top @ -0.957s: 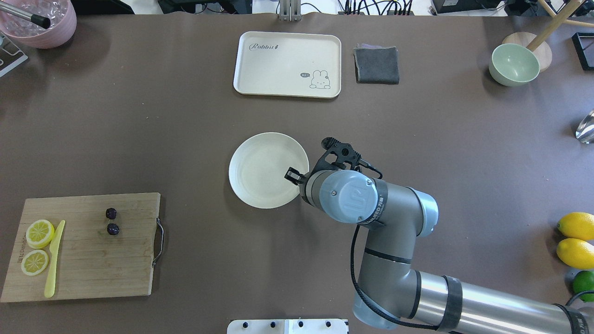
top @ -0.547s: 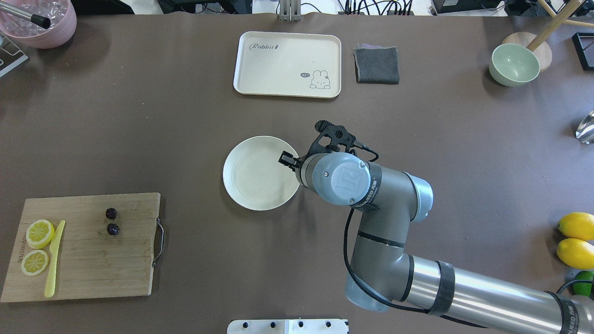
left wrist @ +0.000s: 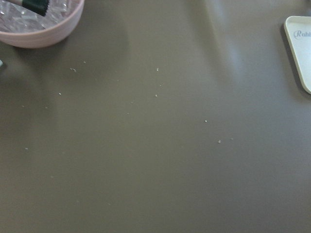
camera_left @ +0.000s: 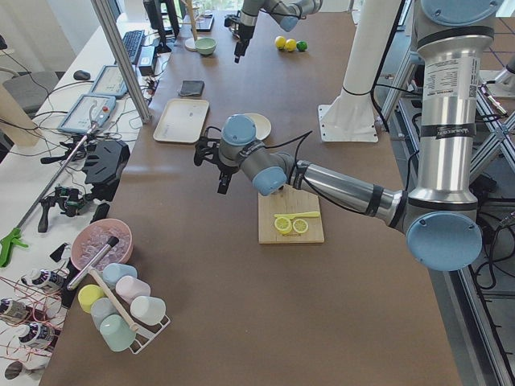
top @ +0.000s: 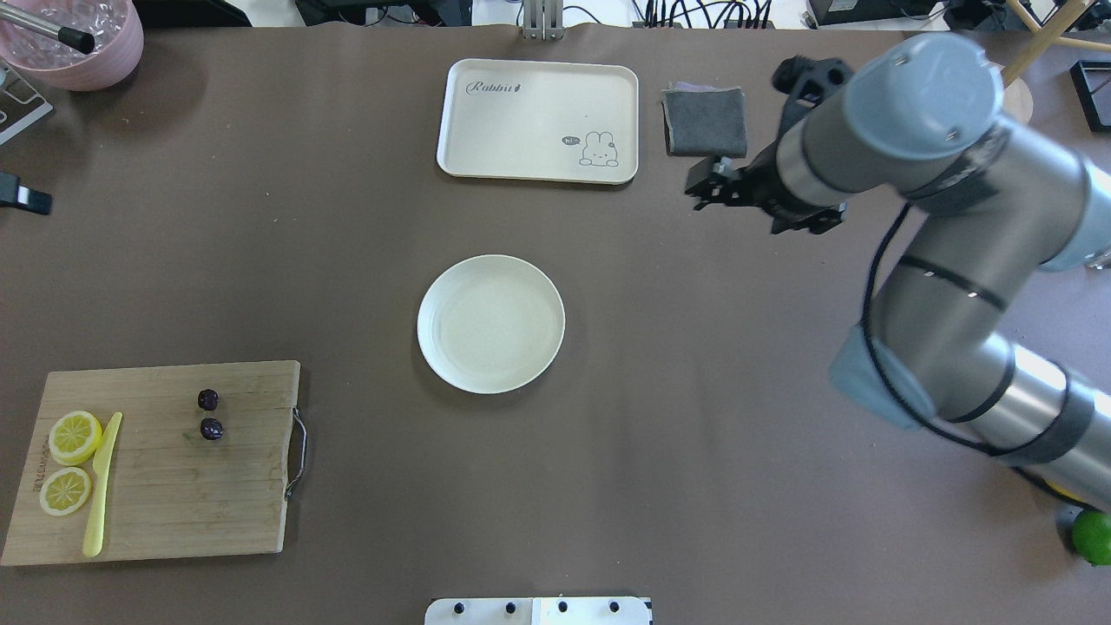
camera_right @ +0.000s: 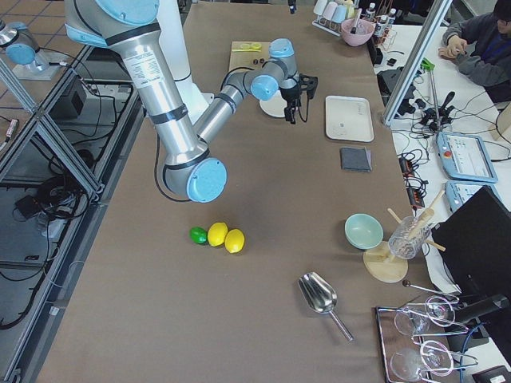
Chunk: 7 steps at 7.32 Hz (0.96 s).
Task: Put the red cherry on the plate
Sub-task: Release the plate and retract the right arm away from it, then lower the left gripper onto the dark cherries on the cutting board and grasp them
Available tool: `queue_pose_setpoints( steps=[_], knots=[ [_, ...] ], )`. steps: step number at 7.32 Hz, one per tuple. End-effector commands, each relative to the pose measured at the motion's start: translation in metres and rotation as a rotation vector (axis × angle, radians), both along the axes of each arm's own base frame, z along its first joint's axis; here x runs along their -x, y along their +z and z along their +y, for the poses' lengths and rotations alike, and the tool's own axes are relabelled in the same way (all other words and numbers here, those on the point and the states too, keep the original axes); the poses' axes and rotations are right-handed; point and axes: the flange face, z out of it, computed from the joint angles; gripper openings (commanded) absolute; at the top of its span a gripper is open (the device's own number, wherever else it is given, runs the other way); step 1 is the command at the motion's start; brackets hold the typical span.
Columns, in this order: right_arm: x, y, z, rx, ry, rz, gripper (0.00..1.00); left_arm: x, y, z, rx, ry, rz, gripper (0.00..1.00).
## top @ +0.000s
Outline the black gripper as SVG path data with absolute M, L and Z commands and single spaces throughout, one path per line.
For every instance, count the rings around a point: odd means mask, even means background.
M 771 218 L 771 234 L 805 230 L 818 236 L 841 225 L 845 202 L 819 206 L 798 196 L 785 185 L 777 163 L 778 149 L 778 143 L 765 147 L 747 167 L 734 167 L 733 158 L 725 155 L 699 160 L 687 171 L 684 182 L 684 194 L 694 198 L 692 210 L 754 206 Z

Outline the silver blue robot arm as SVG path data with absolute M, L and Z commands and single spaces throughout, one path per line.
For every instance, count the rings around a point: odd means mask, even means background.
M 893 188 L 924 221 L 829 369 L 831 384 L 905 430 L 953 424 L 962 444 L 1108 511 L 1108 393 L 997 331 L 1035 272 L 1108 250 L 1108 174 L 1018 122 L 984 48 L 933 32 L 859 71 L 785 60 L 777 138 L 749 165 L 709 155 L 699 208 L 758 208 L 772 230 L 825 233 L 845 203 Z

